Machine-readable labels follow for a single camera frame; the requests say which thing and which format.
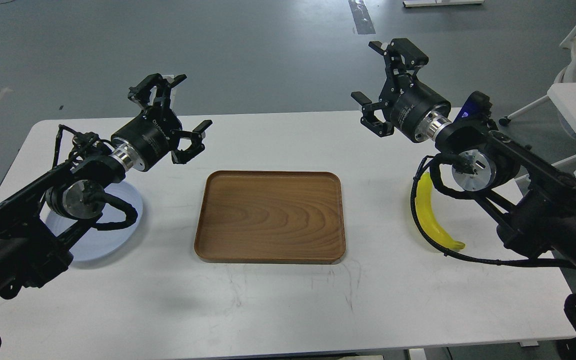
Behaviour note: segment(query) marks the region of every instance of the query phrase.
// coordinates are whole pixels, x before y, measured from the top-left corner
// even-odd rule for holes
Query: blue plate
[[[144,211],[144,202],[139,192],[133,185],[128,182],[122,181],[118,184],[110,184],[105,188],[105,192],[112,194],[117,198],[123,199],[137,210],[137,221],[130,227],[122,228],[121,230],[111,231],[98,231],[91,228],[79,241],[70,249],[74,262],[88,262],[103,258],[110,253],[119,249],[130,236],[135,232],[139,221],[142,219],[142,212]],[[103,208],[103,216],[99,219],[99,223],[114,223],[123,221],[126,218],[123,212],[107,205]],[[69,226],[73,225],[75,220],[64,218],[57,215],[54,211],[50,211],[46,218],[46,226],[55,234],[59,235]]]

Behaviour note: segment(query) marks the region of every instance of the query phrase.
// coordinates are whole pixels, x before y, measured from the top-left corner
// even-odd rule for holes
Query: concrete floor
[[[430,57],[419,73],[423,82],[456,107],[482,91],[498,118],[544,95],[570,61],[558,45],[576,23],[576,1],[404,9],[397,0],[366,0],[366,6],[376,34],[357,34],[345,0],[0,5],[0,182],[32,125],[135,116],[128,87],[151,73],[188,75],[177,91],[178,115],[357,110],[350,93],[374,99],[384,82],[382,59],[368,41],[407,37]],[[506,132],[549,162],[576,151],[551,105]],[[576,278],[567,278],[576,287]],[[453,355],[557,358],[549,344],[537,352],[518,348],[468,346]]]

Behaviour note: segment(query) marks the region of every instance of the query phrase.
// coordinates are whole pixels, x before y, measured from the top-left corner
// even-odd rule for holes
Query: yellow banana
[[[444,228],[437,223],[435,215],[433,214],[433,207],[430,203],[430,193],[433,190],[433,181],[430,179],[430,173],[424,173],[419,179],[416,188],[416,198],[414,204],[416,205],[416,216],[419,219],[421,228],[425,231],[435,242],[441,246],[452,250],[462,250],[466,248],[466,244],[461,241],[454,240]]]

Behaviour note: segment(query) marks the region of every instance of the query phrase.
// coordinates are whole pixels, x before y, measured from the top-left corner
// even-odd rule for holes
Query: brown wooden tray
[[[336,262],[346,251],[339,178],[329,172],[210,174],[194,251],[207,262]]]

